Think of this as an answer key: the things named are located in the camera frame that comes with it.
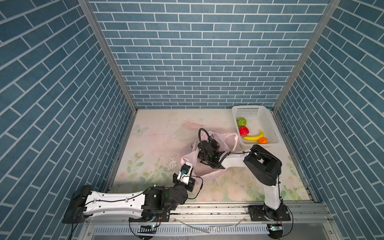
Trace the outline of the pink plastic bag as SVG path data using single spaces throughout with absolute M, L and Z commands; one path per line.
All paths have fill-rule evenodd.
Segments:
M 195 176 L 211 181 L 226 171 L 224 160 L 234 155 L 238 135 L 218 134 L 201 128 L 198 140 L 181 151 L 181 164 L 188 165 Z

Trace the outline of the red apple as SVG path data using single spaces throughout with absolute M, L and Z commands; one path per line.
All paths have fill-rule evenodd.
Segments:
M 250 133 L 249 129 L 246 126 L 242 126 L 239 128 L 239 134 L 241 137 L 245 137 Z

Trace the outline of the light green bumpy fruit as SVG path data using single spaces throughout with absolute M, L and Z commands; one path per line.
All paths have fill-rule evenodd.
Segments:
M 240 117 L 237 119 L 237 125 L 239 128 L 245 127 L 247 125 L 247 120 L 245 118 Z

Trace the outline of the yellow banana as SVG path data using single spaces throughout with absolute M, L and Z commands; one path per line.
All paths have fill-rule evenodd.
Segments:
M 247 141 L 258 141 L 260 138 L 263 138 L 265 135 L 260 130 L 260 134 L 258 136 L 244 136 L 243 138 Z

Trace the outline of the orange tangerine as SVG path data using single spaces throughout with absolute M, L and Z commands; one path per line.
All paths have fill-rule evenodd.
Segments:
M 265 137 L 261 137 L 258 139 L 258 144 L 268 144 L 269 140 Z

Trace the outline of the white perforated plastic basket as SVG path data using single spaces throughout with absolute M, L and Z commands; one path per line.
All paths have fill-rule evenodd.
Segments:
M 283 140 L 272 113 L 266 107 L 234 106 L 232 113 L 236 125 L 237 119 L 244 118 L 246 120 L 246 127 L 250 131 L 249 136 L 258 136 L 261 131 L 264 133 L 264 137 L 269 141 L 267 144 L 263 144 L 265 148 L 282 143 Z

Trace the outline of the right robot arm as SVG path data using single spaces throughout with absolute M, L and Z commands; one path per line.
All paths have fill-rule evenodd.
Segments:
M 198 159 L 213 169 L 247 167 L 264 188 L 264 205 L 249 208 L 250 215 L 256 216 L 261 211 L 268 221 L 278 221 L 286 213 L 280 195 L 279 179 L 282 162 L 260 145 L 253 145 L 243 152 L 225 152 L 219 150 L 215 140 L 200 141 Z

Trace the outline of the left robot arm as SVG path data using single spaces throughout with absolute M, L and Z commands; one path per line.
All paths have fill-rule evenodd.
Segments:
M 172 187 L 153 186 L 129 194 L 108 194 L 92 190 L 90 185 L 78 188 L 64 213 L 63 224 L 80 224 L 87 219 L 125 217 L 133 222 L 168 222 L 171 211 L 189 199 L 196 180 L 183 174 L 173 176 Z

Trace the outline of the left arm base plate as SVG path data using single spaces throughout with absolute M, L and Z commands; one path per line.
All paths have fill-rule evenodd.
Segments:
M 139 219 L 129 218 L 129 222 L 134 223 L 158 223 L 168 222 L 170 219 L 170 212 L 165 209 L 144 209 Z

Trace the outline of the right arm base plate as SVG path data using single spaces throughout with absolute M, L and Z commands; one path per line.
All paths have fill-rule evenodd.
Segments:
M 248 212 L 251 217 L 251 221 L 290 221 L 291 214 L 289 209 L 285 205 L 280 205 L 277 210 L 274 210 L 266 205 L 251 205 L 248 207 Z

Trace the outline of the aluminium front rail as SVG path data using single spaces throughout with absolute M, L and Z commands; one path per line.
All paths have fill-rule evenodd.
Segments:
M 185 204 L 176 210 L 170 211 L 168 222 L 161 223 L 186 223 L 186 224 L 234 224 L 248 223 L 251 221 L 248 207 L 261 205 L 259 202 L 249 203 L 209 203 L 209 204 Z M 285 202 L 291 214 L 290 221 L 277 221 L 279 223 L 329 223 L 333 218 L 322 203 L 310 201 L 288 201 Z M 277 223 L 270 221 L 257 221 L 256 223 Z

